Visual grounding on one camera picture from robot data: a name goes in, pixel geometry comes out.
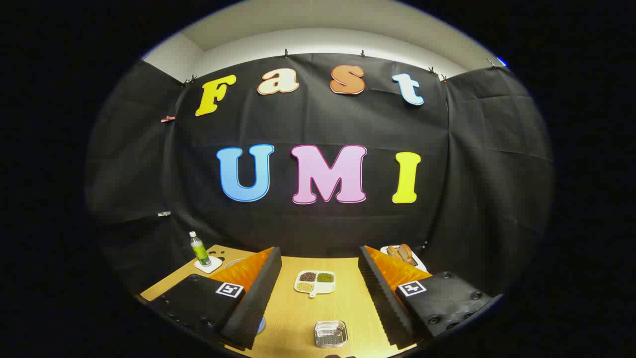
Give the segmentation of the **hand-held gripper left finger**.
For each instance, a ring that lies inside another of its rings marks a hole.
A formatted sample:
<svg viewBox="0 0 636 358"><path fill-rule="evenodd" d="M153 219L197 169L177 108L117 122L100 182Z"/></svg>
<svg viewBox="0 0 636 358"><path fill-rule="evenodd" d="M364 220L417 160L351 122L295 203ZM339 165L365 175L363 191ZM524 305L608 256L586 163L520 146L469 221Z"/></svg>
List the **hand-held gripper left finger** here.
<svg viewBox="0 0 636 358"><path fill-rule="evenodd" d="M252 349L281 267L271 247L211 277L190 274L149 307L207 344Z"/></svg>

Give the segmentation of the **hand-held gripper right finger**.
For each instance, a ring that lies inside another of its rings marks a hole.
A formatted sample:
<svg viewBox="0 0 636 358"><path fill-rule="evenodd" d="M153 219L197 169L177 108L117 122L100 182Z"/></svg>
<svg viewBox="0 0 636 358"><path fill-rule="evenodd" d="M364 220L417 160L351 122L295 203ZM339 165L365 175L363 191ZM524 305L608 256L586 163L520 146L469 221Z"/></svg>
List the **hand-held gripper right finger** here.
<svg viewBox="0 0 636 358"><path fill-rule="evenodd" d="M461 330L497 304L448 270L430 274L368 246L358 267L391 345L430 345Z"/></svg>

